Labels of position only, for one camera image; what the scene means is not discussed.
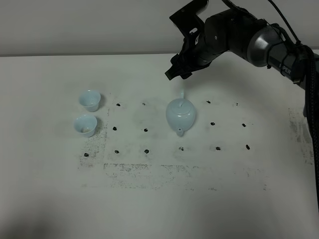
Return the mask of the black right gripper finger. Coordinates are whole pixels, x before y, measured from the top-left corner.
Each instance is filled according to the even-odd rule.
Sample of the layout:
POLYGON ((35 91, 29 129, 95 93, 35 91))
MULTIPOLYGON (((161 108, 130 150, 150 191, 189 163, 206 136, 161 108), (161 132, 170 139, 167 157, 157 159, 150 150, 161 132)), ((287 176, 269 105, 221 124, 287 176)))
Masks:
POLYGON ((182 79, 185 79, 185 73, 183 68, 179 63, 179 55, 175 55, 171 58, 171 67, 165 72, 166 77, 169 80, 172 80, 175 77, 180 76, 182 79))
POLYGON ((181 71, 181 73, 180 73, 181 78, 184 79, 184 80, 187 79, 187 78, 189 78, 191 75, 192 75, 192 72, 191 72, 191 71, 185 71, 185 70, 183 70, 183 71, 181 71))

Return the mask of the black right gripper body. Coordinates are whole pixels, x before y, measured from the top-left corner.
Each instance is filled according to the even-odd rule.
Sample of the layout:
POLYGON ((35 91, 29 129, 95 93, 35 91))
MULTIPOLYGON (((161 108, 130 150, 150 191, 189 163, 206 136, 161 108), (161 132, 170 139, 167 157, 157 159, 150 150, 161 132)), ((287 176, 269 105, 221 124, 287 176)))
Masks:
POLYGON ((193 0, 170 16, 183 34, 179 63, 192 73, 207 68, 221 54, 231 51, 247 60, 247 49, 252 38, 252 16, 231 1, 224 3, 228 10, 203 21, 198 14, 208 5, 206 0, 193 0))

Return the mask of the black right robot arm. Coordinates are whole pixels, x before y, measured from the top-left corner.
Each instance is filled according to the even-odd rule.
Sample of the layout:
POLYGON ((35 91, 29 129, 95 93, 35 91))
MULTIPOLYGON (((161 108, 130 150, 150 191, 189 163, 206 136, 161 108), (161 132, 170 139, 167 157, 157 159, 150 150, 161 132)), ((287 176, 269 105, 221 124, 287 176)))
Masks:
POLYGON ((206 0, 193 0, 170 16, 183 34, 181 52, 171 58, 169 79, 186 79, 230 51, 256 67, 274 68, 305 90, 304 115, 310 125, 319 122, 319 57, 278 24, 258 19, 246 9, 225 2, 226 11, 206 20, 199 13, 206 0))

